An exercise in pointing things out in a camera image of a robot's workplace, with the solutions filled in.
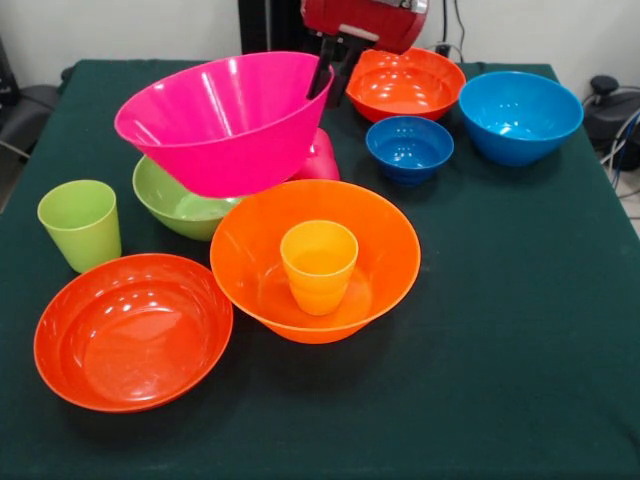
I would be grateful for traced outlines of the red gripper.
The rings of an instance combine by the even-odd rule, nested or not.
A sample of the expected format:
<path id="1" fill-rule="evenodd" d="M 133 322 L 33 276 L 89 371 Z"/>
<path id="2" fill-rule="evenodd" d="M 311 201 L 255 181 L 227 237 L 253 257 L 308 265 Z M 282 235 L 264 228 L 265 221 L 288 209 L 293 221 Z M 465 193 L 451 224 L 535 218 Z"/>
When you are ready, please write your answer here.
<path id="1" fill-rule="evenodd" d="M 322 38 L 319 60 L 307 93 L 315 99 L 329 82 L 334 45 L 356 44 L 346 51 L 327 95 L 327 107 L 340 105 L 362 49 L 402 54 L 418 38 L 429 10 L 427 0 L 307 0 L 301 2 L 304 25 Z"/>

